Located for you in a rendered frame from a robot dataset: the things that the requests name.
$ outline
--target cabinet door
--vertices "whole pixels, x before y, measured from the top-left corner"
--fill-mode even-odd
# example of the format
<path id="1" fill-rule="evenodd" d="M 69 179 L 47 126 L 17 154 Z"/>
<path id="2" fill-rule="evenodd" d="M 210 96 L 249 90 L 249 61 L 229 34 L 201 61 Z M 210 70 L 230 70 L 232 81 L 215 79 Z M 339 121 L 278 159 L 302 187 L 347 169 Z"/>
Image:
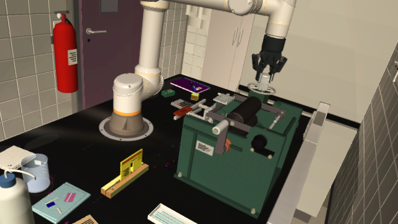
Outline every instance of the cabinet door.
<path id="1" fill-rule="evenodd" d="M 211 11 L 201 72 L 202 81 L 228 88 L 242 18 L 230 12 Z"/>
<path id="2" fill-rule="evenodd" d="M 243 65 L 246 58 L 246 52 L 248 51 L 251 29 L 253 27 L 254 16 L 255 16 L 254 14 L 250 14 L 247 16 L 243 16 L 242 19 L 242 24 L 236 44 L 236 51 L 233 60 L 231 77 L 229 78 L 228 90 L 231 91 L 236 91 L 236 89 L 239 86 L 239 82 L 241 81 Z"/>

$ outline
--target beaker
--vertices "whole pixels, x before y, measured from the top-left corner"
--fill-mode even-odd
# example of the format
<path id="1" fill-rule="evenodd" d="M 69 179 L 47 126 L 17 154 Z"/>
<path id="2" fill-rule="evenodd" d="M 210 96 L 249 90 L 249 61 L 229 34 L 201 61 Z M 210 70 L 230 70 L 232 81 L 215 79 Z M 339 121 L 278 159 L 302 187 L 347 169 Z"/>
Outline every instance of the beaker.
<path id="1" fill-rule="evenodd" d="M 26 174 L 22 174 L 27 184 L 29 193 L 40 193 L 50 185 L 49 159 L 46 155 L 36 154 L 26 156 L 21 160 L 21 170 L 36 176 L 36 180 Z"/>

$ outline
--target red fire extinguisher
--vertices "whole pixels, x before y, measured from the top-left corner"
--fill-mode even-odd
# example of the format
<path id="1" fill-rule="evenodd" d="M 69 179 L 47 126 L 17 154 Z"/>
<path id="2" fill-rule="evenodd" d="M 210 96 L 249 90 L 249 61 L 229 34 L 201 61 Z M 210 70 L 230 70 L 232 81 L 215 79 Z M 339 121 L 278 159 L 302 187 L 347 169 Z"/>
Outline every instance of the red fire extinguisher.
<path id="1" fill-rule="evenodd" d="M 73 26 L 67 23 L 65 14 L 62 21 L 55 25 L 53 30 L 55 71 L 57 73 L 58 91 L 73 93 L 77 91 L 77 46 L 76 32 Z"/>

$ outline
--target white bottle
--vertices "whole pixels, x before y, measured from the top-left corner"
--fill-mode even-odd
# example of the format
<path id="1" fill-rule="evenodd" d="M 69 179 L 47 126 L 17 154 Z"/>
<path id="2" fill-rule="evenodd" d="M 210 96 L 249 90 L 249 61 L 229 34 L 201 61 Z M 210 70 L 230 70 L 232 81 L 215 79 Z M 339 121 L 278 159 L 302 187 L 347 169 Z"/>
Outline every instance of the white bottle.
<path id="1" fill-rule="evenodd" d="M 32 204 L 27 184 L 14 174 L 21 172 L 36 179 L 33 174 L 21 170 L 7 169 L 0 176 L 0 224 L 34 224 Z"/>

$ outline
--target purple door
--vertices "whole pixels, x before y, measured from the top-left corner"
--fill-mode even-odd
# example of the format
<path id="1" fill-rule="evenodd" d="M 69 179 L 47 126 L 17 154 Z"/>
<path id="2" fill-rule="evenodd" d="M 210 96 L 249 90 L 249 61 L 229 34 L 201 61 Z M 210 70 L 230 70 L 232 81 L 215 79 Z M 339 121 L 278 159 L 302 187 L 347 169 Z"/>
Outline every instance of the purple door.
<path id="1" fill-rule="evenodd" d="M 139 0 L 79 0 L 83 109 L 113 98 L 113 81 L 134 73 L 141 42 Z"/>

